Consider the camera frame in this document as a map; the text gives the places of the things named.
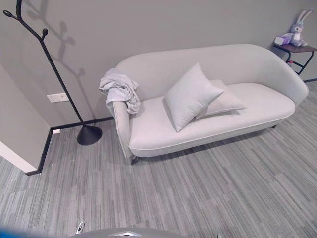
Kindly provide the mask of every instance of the sofa armrest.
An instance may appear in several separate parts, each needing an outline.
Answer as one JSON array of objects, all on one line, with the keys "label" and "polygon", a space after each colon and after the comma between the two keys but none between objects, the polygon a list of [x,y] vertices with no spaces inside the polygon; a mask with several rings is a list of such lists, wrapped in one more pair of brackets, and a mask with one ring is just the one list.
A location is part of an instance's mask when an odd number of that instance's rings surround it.
[{"label": "sofa armrest", "polygon": [[130,115],[125,102],[113,102],[114,119],[117,134],[123,150],[124,157],[131,159],[133,154],[128,145],[130,142]]},{"label": "sofa armrest", "polygon": [[272,88],[293,100],[299,105],[308,95],[308,87],[280,57],[273,52],[266,51],[266,59],[260,66],[260,75],[256,83]]}]

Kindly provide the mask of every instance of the sofa leg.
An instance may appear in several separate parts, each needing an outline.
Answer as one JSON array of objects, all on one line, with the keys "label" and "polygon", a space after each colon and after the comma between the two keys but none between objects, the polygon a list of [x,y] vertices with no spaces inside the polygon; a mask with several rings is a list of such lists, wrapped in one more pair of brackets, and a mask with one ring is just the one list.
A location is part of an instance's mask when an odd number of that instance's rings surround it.
[{"label": "sofa leg", "polygon": [[139,160],[140,160],[140,158],[139,158],[139,157],[134,156],[134,157],[132,158],[131,165],[136,164],[137,162],[139,162]]}]

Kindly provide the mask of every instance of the plush rabbit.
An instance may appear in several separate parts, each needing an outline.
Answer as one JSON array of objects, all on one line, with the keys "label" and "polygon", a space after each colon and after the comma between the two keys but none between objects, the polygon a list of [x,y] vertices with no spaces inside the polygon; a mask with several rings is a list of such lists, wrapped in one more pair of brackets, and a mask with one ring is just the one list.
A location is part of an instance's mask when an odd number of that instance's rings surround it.
[{"label": "plush rabbit", "polygon": [[313,9],[304,9],[301,14],[299,14],[295,24],[292,26],[291,32],[293,33],[291,44],[294,46],[306,46],[307,43],[302,39],[302,31],[304,25],[304,19],[313,11]]}]

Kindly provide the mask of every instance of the wall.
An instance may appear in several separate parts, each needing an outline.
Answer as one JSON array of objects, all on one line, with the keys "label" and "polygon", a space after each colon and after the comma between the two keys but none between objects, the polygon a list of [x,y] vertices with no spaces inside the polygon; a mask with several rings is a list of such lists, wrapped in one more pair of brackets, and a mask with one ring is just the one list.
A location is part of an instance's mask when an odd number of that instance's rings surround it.
[{"label": "wall", "polygon": [[[162,50],[252,43],[270,47],[296,13],[315,0],[32,0],[22,16],[37,32],[49,29],[48,49],[84,120],[110,116],[100,78],[128,56]],[[15,1],[1,0],[1,10]],[[305,21],[305,40],[317,47],[317,13]],[[17,21],[0,16],[1,63],[50,126],[78,121],[37,40]],[[302,74],[317,78],[317,60]]]},{"label": "wall", "polygon": [[0,155],[24,172],[36,170],[49,129],[0,65]]}]

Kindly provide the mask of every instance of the table leg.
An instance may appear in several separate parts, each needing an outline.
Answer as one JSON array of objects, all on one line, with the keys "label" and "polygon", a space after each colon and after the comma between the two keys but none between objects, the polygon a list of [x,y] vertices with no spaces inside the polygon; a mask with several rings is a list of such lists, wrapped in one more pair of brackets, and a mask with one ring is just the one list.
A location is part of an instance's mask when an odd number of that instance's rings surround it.
[{"label": "table leg", "polygon": [[311,59],[313,58],[314,56],[314,52],[312,51],[312,55],[309,57],[309,59],[307,60],[307,62],[303,65],[301,71],[298,72],[298,75],[301,74],[301,72],[303,72],[303,70],[305,69],[305,67],[308,65],[309,61],[311,61]]},{"label": "table leg", "polygon": [[288,57],[287,57],[286,63],[288,63],[289,60],[291,59],[291,53],[290,52],[287,52],[287,53],[288,53]]}]

